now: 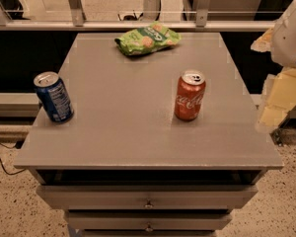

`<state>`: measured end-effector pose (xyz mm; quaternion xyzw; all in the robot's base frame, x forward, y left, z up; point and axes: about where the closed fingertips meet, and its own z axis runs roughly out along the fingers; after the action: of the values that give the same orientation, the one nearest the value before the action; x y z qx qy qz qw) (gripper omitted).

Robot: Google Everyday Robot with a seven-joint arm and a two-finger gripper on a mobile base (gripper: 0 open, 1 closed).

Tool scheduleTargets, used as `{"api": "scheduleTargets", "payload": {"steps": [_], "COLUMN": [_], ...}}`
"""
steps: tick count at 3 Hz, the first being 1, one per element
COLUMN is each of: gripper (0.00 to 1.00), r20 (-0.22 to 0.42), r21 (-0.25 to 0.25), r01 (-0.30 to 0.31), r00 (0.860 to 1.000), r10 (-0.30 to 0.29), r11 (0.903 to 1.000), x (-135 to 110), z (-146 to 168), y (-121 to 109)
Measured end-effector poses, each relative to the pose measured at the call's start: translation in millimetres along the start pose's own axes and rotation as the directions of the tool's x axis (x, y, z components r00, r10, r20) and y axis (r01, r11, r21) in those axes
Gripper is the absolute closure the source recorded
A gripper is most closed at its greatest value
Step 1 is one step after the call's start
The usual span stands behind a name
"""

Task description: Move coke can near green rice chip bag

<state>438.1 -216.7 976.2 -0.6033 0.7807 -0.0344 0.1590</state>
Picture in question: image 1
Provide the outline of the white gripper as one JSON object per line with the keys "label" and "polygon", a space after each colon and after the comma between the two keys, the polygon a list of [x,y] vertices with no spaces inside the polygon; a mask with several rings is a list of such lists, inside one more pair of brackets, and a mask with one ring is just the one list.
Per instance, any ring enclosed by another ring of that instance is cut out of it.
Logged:
{"label": "white gripper", "polygon": [[284,67],[277,75],[267,75],[261,93],[256,130],[272,133],[296,106],[296,0],[276,21],[274,29],[268,29],[252,43],[251,50],[271,50],[271,59]]}

